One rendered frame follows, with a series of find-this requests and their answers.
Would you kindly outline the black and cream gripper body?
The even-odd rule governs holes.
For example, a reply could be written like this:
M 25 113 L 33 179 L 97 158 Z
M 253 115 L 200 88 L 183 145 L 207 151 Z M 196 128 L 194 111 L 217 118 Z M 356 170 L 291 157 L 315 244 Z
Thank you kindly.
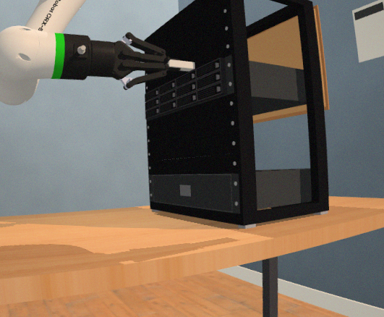
M 133 51 L 123 41 L 90 41 L 92 57 L 88 76 L 113 77 L 120 80 L 135 70 L 135 67 L 123 67 L 121 65 L 123 61 L 135 62 L 136 59 L 136 57 L 121 55 L 124 49 Z

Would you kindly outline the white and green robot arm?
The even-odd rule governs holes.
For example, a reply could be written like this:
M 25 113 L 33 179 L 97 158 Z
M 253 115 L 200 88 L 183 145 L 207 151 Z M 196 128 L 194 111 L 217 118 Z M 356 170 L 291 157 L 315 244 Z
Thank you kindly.
M 0 32 L 0 102 L 25 103 L 40 79 L 84 80 L 88 76 L 90 38 L 63 33 L 85 1 L 40 0 L 25 27 Z

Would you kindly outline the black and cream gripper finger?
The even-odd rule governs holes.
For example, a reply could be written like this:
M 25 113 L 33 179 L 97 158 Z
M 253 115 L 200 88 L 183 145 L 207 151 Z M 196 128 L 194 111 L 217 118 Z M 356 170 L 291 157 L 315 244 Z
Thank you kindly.
M 130 61 L 123 61 L 121 63 L 123 67 L 135 67 L 134 71 L 159 71 L 153 74 L 149 75 L 143 75 L 140 77 L 136 77 L 134 79 L 128 77 L 124 77 L 121 80 L 121 82 L 124 85 L 124 89 L 128 90 L 132 86 L 140 84 L 140 83 L 146 83 L 151 80 L 157 80 L 164 76 L 166 76 L 166 71 L 191 71 L 195 69 L 194 65 L 188 65 L 188 64 L 175 64 L 175 63 L 149 63 L 149 62 L 130 62 Z
M 138 48 L 142 51 L 149 53 L 149 54 L 142 54 L 138 51 L 130 51 L 126 49 L 124 49 L 121 52 L 122 56 L 136 57 L 135 59 L 136 62 L 149 62 L 149 63 L 156 62 L 156 63 L 167 63 L 167 64 L 175 63 L 175 64 L 195 65 L 194 62 L 186 62 L 186 61 L 180 61 L 179 59 L 171 59 L 169 56 L 166 56 L 166 51 L 164 49 L 154 46 L 153 44 L 148 43 L 146 41 L 140 40 L 130 32 L 124 35 L 121 41 L 123 41 L 127 45 L 131 45 L 135 48 Z

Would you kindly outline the black server rack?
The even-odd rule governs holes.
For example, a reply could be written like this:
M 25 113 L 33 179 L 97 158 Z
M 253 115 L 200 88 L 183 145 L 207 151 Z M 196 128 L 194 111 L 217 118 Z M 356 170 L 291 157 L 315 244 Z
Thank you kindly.
M 244 0 L 194 0 L 144 40 L 195 63 L 145 83 L 152 211 L 249 229 L 329 210 L 313 4 L 271 1 L 288 6 L 246 26 Z M 304 69 L 249 61 L 248 38 L 297 15 Z M 305 104 L 310 169 L 255 170 L 252 115 Z

